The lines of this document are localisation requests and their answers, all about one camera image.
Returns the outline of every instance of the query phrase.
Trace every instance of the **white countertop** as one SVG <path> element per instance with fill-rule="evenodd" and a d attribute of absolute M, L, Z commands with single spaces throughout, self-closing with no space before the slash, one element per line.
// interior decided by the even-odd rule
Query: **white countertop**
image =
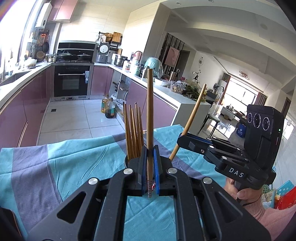
<path fill-rule="evenodd" d="M 40 66 L 37 66 L 35 69 L 24 69 L 23 71 L 29 72 L 12 83 L 0 86 L 0 109 L 5 105 L 9 98 L 12 97 L 24 84 L 26 84 L 37 74 L 48 68 L 50 65 L 51 63 L 44 63 Z"/>
<path fill-rule="evenodd" d="M 122 68 L 119 68 L 119 67 L 112 65 L 112 64 L 95 63 L 94 65 L 95 66 L 110 67 L 110 68 L 124 74 L 125 76 L 129 77 L 133 81 L 135 81 L 135 82 L 139 83 L 140 85 L 147 88 L 147 79 L 142 79 L 138 76 L 135 76 L 135 75 L 131 74 L 130 72 L 122 70 Z M 196 103 L 195 100 L 189 99 L 187 97 L 184 97 L 183 95 L 172 92 L 170 90 L 170 88 L 166 88 L 163 86 L 153 85 L 153 92 L 155 94 L 159 95 L 160 97 L 162 97 L 163 99 L 165 99 L 166 101 L 168 101 L 169 103 L 171 103 L 172 105 L 176 106 L 177 108 L 179 108 L 181 106 L 181 104 L 195 104 Z M 200 104 L 209 105 L 209 103 L 207 103 L 207 102 L 201 102 Z"/>

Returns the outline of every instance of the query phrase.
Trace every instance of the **person's arm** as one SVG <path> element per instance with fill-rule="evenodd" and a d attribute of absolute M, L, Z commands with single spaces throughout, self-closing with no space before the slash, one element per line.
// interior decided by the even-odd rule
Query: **person's arm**
<path fill-rule="evenodd" d="M 283 232 L 291 218 L 295 215 L 296 205 L 285 210 L 264 209 L 261 202 L 262 189 L 253 190 L 246 188 L 238 192 L 234 186 L 234 180 L 230 178 L 226 179 L 224 189 L 234 199 L 240 198 L 250 203 L 245 205 L 244 208 L 269 231 L 271 240 L 275 240 Z"/>

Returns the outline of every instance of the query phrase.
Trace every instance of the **chair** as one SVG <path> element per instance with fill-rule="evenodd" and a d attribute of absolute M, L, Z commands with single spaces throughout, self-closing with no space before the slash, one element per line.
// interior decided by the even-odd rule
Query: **chair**
<path fill-rule="evenodd" d="M 204 128 L 204 126 L 205 126 L 206 122 L 208 121 L 208 119 L 213 120 L 213 121 L 216 122 L 216 124 L 215 124 L 215 126 L 214 126 L 214 128 L 213 128 L 213 130 L 212 130 L 212 132 L 211 132 L 211 134 L 209 135 L 209 137 L 212 137 L 212 135 L 214 134 L 214 131 L 215 131 L 216 128 L 217 128 L 218 123 L 220 122 L 220 119 L 219 119 L 218 117 L 214 116 L 213 114 L 208 114 L 208 115 L 207 115 L 207 118 L 204 120 L 204 122 L 203 122 L 203 124 L 202 124 L 202 127 L 201 127 L 201 129 L 199 130 L 198 134 L 199 134 L 199 133 L 201 132 L 201 130 Z"/>

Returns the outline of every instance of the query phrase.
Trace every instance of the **red bag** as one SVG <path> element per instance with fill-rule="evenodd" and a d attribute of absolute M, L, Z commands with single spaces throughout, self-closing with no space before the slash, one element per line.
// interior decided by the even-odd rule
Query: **red bag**
<path fill-rule="evenodd" d="M 296 204 L 296 187 L 291 191 L 286 193 L 283 197 L 280 198 L 279 203 L 275 209 L 283 210 L 289 207 L 292 207 Z"/>

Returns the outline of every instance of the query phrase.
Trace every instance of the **pink sleeve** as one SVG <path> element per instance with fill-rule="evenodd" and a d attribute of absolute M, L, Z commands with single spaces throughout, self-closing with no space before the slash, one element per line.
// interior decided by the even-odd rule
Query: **pink sleeve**
<path fill-rule="evenodd" d="M 261 199 L 244 208 L 269 231 L 271 240 L 279 236 L 296 212 L 296 205 L 285 210 L 264 209 Z"/>

